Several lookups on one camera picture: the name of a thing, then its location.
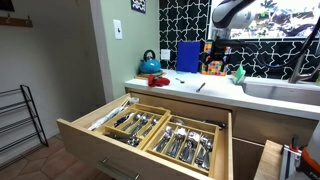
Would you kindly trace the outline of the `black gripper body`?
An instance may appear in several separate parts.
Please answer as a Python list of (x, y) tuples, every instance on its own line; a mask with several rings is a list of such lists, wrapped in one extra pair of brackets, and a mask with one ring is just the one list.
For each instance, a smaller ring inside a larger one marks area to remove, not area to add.
[(227, 48), (231, 46), (229, 39), (216, 39), (210, 40), (211, 50), (210, 52), (203, 52), (200, 62), (208, 70), (208, 66), (213, 61), (219, 61), (222, 63), (220, 71), (223, 72), (225, 66), (230, 62), (230, 57), (226, 52)]

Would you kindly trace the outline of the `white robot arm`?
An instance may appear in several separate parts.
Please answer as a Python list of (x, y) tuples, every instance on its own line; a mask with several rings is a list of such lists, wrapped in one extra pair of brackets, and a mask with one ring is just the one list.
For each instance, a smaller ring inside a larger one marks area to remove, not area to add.
[[(247, 7), (255, 0), (223, 0), (212, 11), (213, 26), (222, 31), (230, 29), (243, 29), (253, 21), (253, 15)], [(299, 54), (296, 55), (288, 64), (296, 63), (294, 71), (289, 78), (289, 83), (296, 83), (300, 80), (312, 78), (317, 70), (309, 74), (300, 74), (299, 69), (303, 60), (305, 51), (311, 42), (315, 39), (320, 28), (320, 18), (317, 20), (311, 34), (305, 40)], [(213, 40), (211, 51), (204, 56), (204, 62), (209, 64), (211, 61), (222, 61), (225, 55), (223, 52), (227, 46), (232, 46), (230, 39), (221, 39), (216, 37)], [(319, 145), (320, 128), (316, 126), (309, 145), (302, 150), (299, 163), (295, 166), (295, 171), (288, 177), (288, 180), (320, 180), (319, 157), (316, 154), (316, 148)]]

